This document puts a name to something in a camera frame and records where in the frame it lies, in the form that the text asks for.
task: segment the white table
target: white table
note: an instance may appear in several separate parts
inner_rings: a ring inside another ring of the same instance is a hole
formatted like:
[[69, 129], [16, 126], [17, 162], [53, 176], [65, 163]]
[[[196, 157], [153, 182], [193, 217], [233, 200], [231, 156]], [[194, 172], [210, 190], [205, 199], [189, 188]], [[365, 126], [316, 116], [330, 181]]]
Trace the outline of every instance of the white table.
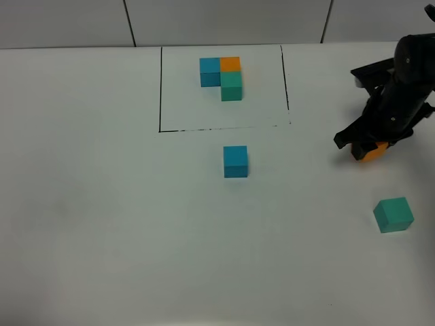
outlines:
[[[370, 165], [332, 140], [367, 99], [349, 70], [394, 46], [283, 46], [291, 125], [161, 133], [160, 48], [0, 52], [0, 316], [431, 325], [434, 121]], [[380, 234], [394, 196], [415, 222]]]

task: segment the robotic arm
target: robotic arm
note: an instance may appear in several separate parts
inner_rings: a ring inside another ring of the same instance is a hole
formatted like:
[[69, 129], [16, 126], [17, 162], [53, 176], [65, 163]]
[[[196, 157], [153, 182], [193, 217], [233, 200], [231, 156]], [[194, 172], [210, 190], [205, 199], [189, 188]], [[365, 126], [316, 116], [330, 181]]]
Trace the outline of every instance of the robotic arm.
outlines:
[[[425, 7], [435, 22], [435, 7]], [[435, 33], [403, 37], [394, 58], [351, 71], [370, 98], [361, 117], [337, 133], [339, 149], [352, 145], [356, 160], [378, 158], [398, 141], [413, 135], [413, 128], [434, 108], [426, 103], [435, 90]]]

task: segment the stacked blocks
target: stacked blocks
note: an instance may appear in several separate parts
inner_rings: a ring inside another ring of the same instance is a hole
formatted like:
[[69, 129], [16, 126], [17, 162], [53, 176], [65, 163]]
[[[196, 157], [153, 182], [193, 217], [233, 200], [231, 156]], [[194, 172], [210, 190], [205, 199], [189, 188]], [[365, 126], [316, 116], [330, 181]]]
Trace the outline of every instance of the stacked blocks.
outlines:
[[224, 147], [224, 177], [225, 178], [246, 178], [247, 147], [246, 146], [225, 146]]
[[406, 230], [414, 222], [405, 197], [381, 200], [373, 213], [381, 233]]
[[220, 58], [220, 96], [223, 101], [241, 101], [242, 72], [240, 58]]
[[199, 59], [199, 72], [201, 75], [201, 87], [220, 86], [220, 59]]
[[241, 101], [243, 85], [239, 57], [202, 58], [199, 59], [199, 70], [201, 87], [220, 86], [223, 101]]

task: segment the green cube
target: green cube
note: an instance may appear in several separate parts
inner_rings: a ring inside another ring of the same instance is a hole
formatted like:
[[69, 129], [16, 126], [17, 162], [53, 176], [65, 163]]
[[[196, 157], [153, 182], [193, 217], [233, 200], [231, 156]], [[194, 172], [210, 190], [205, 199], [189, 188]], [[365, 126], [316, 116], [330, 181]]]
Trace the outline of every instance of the green cube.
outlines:
[[381, 200], [373, 213], [381, 233], [403, 231], [414, 222], [405, 197]]
[[243, 96], [242, 72], [220, 73], [220, 96], [223, 101], [241, 101]]

